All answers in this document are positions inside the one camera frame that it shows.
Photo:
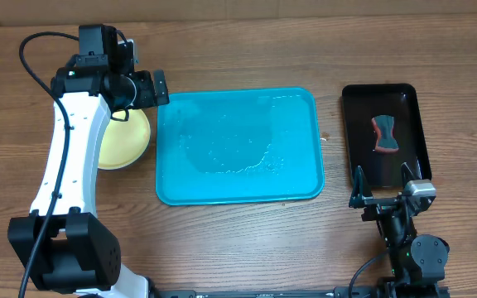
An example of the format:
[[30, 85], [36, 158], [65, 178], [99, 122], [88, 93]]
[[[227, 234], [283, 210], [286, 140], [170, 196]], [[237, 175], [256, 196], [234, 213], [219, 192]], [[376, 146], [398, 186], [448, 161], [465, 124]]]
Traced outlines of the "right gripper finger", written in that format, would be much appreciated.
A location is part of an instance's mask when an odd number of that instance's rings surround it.
[[402, 183], [404, 185], [407, 185], [410, 181], [419, 179], [419, 177], [412, 172], [411, 168], [406, 162], [401, 164], [401, 177]]
[[353, 190], [349, 199], [349, 207], [364, 207], [373, 194], [361, 166], [357, 166], [353, 177]]

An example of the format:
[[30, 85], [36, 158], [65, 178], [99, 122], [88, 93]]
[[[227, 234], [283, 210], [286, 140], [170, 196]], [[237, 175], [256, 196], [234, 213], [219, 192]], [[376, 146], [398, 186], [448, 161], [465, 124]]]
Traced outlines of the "red sponge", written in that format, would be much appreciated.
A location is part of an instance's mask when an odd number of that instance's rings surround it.
[[399, 150], [397, 140], [393, 136], [394, 117], [378, 115], [371, 119], [373, 130], [376, 133], [374, 150], [381, 153], [394, 153]]

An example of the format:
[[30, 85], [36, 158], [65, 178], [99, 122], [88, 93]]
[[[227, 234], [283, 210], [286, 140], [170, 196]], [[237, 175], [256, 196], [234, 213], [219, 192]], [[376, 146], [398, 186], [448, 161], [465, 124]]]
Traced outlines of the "yellow plate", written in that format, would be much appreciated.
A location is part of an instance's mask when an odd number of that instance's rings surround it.
[[99, 169], [117, 170], [131, 165], [147, 150], [151, 124], [142, 110], [131, 110], [126, 122], [111, 120], [99, 152]]

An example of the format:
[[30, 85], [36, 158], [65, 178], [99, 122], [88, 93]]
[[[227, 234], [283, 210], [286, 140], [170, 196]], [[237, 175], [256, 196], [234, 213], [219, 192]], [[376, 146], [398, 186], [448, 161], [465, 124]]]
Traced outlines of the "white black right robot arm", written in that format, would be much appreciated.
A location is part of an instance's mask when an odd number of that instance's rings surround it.
[[[354, 172], [349, 207], [362, 209], [364, 222], [374, 221], [386, 251], [362, 265], [351, 278], [343, 297], [448, 297], [438, 282], [445, 279], [449, 244], [437, 236], [419, 235], [413, 218], [428, 210], [436, 198], [436, 188], [428, 179], [418, 179], [405, 163], [401, 165], [403, 190], [392, 198], [376, 199], [364, 171]], [[391, 277], [378, 279], [368, 289], [354, 287], [359, 275], [376, 261], [387, 257]]]

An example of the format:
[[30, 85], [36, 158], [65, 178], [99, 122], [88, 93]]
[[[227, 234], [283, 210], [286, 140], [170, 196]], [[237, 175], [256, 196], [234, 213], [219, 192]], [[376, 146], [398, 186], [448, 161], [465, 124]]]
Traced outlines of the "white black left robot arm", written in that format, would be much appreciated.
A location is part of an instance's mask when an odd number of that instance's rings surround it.
[[46, 171], [30, 213], [7, 238], [40, 291], [82, 297], [157, 297], [153, 282], [123, 265], [118, 239], [99, 221], [95, 189], [106, 127], [117, 111], [169, 102], [165, 75], [61, 68], [52, 81], [55, 126]]

